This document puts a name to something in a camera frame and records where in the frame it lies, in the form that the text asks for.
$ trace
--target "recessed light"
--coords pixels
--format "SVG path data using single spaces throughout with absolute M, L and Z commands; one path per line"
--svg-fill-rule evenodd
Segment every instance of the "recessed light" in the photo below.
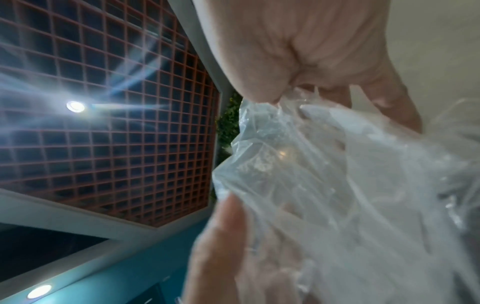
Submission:
M 85 105 L 78 101 L 69 101 L 66 103 L 66 108 L 74 113 L 80 113 L 85 110 Z
M 40 287 L 35 288 L 34 290 L 30 291 L 27 295 L 27 298 L 37 298 L 39 296 L 47 294 L 52 288 L 52 285 L 42 285 Z

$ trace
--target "metal grid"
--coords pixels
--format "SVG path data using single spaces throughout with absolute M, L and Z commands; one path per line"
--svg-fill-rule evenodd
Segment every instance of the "metal grid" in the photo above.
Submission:
M 161 226 L 208 204 L 217 105 L 166 0 L 0 2 L 2 188 Z

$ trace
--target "clear plastic bag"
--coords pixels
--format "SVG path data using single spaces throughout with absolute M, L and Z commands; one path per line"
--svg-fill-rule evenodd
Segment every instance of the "clear plastic bag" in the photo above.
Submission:
M 418 135 L 295 89 L 243 101 L 219 199 L 247 206 L 242 304 L 480 303 L 480 110 Z

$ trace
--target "red grid ceiling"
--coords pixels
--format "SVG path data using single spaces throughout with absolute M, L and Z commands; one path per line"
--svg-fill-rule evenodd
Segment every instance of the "red grid ceiling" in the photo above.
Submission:
M 166 0 L 1 0 L 0 83 L 0 187 L 151 226 L 207 206 L 218 93 Z

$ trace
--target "teal wall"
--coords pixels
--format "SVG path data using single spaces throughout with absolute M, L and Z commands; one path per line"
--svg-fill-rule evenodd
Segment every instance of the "teal wall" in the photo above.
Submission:
M 190 249 L 206 223 L 195 224 L 35 304 L 126 304 L 155 283 L 160 283 L 166 304 L 173 304 L 182 290 Z

